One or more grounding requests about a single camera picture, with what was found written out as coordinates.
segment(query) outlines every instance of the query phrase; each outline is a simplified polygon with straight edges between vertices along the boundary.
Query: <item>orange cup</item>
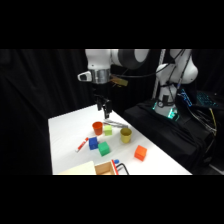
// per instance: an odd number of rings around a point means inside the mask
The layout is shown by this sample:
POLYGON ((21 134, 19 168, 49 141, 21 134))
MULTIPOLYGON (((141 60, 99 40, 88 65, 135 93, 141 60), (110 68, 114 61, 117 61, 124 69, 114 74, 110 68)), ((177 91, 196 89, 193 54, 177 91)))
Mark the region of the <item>orange cup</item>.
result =
POLYGON ((101 123, 101 122, 94 123, 93 129, 94 129, 96 135, 102 135, 103 134, 103 123, 101 123))

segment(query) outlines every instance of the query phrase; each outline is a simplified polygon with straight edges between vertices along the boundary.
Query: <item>orange block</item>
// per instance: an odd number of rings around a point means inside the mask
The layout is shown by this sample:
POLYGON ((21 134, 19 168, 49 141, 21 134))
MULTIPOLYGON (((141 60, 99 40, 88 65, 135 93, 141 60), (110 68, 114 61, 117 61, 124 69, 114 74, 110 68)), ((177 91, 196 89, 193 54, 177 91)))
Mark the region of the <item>orange block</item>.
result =
POLYGON ((147 153, 147 149, 139 145, 135 151, 135 158, 141 161, 144 161, 146 153, 147 153))

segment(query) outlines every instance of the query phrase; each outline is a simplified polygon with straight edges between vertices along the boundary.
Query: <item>pen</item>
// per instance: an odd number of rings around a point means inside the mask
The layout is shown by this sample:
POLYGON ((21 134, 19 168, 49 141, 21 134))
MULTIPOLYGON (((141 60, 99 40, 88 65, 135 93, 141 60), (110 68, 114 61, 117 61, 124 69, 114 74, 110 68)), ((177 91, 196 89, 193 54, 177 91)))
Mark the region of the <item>pen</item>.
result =
POLYGON ((76 149, 76 152, 78 152, 85 144, 88 142, 89 138, 86 138, 85 141, 76 149))

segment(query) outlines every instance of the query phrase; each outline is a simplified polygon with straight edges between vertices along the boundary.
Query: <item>toy block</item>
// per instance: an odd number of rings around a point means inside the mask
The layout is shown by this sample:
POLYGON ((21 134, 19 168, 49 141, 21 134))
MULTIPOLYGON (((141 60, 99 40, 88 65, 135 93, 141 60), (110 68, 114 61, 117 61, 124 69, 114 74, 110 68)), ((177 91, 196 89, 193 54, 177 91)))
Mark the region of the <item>toy block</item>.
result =
POLYGON ((135 151, 135 158, 137 158, 141 161, 144 161, 146 153, 147 153, 147 149, 145 149, 145 148, 143 148, 142 146, 139 145, 138 148, 135 151))
POLYGON ((104 133, 105 133, 105 136, 112 135, 112 126, 111 125, 104 126, 104 133))
POLYGON ((98 145, 101 156, 105 156, 110 153, 110 148, 106 142, 98 145))
POLYGON ((90 148, 90 150, 98 149, 97 138, 90 138, 89 139, 89 148, 90 148))

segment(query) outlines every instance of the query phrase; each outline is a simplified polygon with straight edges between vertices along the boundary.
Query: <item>table surface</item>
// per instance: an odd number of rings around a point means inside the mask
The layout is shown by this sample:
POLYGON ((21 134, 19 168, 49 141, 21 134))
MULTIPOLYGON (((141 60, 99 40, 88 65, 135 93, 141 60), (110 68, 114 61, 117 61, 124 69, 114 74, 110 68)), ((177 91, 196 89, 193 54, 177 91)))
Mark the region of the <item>table surface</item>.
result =
MULTIPOLYGON (((97 137, 99 143, 105 141, 108 143, 110 154, 102 157, 98 149, 92 151, 89 149, 88 142, 77 153, 75 149, 81 145, 86 137, 96 137, 92 124, 103 120, 104 113, 98 111, 96 105, 49 119, 54 175, 90 161, 97 165, 112 159, 118 159, 124 163, 130 175, 191 175, 115 112, 111 113, 110 120, 129 125, 133 132, 131 142, 122 143, 120 139, 121 129, 113 127, 112 136, 103 134, 97 137), (134 157, 138 145, 148 149, 144 162, 134 157)), ((119 174, 125 175, 124 170, 119 171, 119 174)))

